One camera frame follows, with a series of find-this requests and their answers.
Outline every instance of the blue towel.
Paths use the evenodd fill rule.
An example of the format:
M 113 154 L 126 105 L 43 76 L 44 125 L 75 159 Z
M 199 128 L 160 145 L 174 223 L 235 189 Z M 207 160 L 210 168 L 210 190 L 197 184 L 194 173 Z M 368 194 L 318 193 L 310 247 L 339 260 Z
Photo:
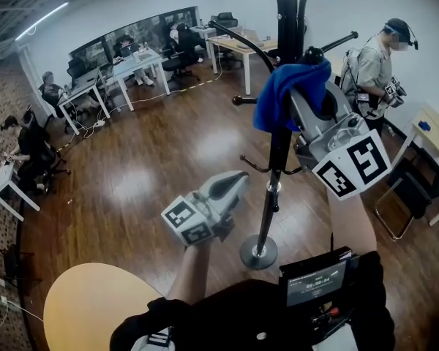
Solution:
M 306 93 L 307 99 L 315 106 L 322 109 L 325 97 L 325 82 L 329 80 L 331 65 L 324 60 L 319 65 L 286 64 L 276 68 L 267 80 L 254 111 L 254 127 L 264 132 L 274 132 L 278 127 L 287 127 L 298 132 L 290 114 L 283 110 L 282 100 L 285 92 L 298 86 Z

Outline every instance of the ceiling light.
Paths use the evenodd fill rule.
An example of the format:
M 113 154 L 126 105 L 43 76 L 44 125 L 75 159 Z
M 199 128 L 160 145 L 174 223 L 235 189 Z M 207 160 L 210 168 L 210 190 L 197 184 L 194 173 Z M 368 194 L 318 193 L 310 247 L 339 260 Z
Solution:
M 33 23 L 32 25 L 30 25 L 30 27 L 28 27 L 22 34 L 20 34 L 19 37 L 17 37 L 15 40 L 19 40 L 21 39 L 24 35 L 26 35 L 28 33 L 28 31 L 32 30 L 33 28 L 35 28 L 37 25 L 39 25 L 41 22 L 44 21 L 44 19 L 50 17 L 53 13 L 59 11 L 62 8 L 65 8 L 68 5 L 68 3 L 64 3 L 62 4 L 60 7 L 55 8 L 52 12 L 46 14 L 44 17 L 42 17 L 40 20 L 38 20 L 36 23 Z

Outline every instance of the white wall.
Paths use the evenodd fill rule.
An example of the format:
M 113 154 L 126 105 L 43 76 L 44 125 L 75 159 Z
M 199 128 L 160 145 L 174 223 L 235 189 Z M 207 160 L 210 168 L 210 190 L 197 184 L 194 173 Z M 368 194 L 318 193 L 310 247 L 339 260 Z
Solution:
M 51 22 L 27 37 L 39 74 L 51 69 L 57 83 L 70 79 L 68 53 L 102 34 L 153 15 L 199 6 L 207 21 L 218 12 L 233 12 L 240 24 L 256 29 L 260 37 L 277 35 L 275 0 L 85 0 L 71 2 Z M 424 102 L 439 112 L 439 0 L 309 0 L 309 38 L 314 45 L 339 39 L 356 30 L 360 38 L 332 51 L 343 57 L 353 46 L 362 46 L 393 17 L 406 20 L 414 30 L 420 50 L 393 55 L 394 74 L 408 92 L 406 103 L 391 109 L 390 121 L 406 131 Z

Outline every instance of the digital display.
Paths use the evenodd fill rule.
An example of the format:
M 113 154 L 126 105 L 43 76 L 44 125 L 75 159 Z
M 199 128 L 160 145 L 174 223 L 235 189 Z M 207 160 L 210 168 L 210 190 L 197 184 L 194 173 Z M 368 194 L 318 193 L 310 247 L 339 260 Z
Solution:
M 342 261 L 321 271 L 288 280 L 286 306 L 295 306 L 338 290 L 343 284 L 345 269 L 346 261 Z

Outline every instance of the round table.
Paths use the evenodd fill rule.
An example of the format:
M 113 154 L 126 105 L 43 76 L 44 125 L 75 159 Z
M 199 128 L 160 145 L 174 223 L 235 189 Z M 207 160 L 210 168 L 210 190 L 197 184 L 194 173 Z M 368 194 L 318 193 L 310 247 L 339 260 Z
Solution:
M 109 350 L 112 332 L 127 317 L 148 311 L 161 295 L 133 274 L 112 265 L 89 263 L 64 272 L 44 305 L 50 351 Z

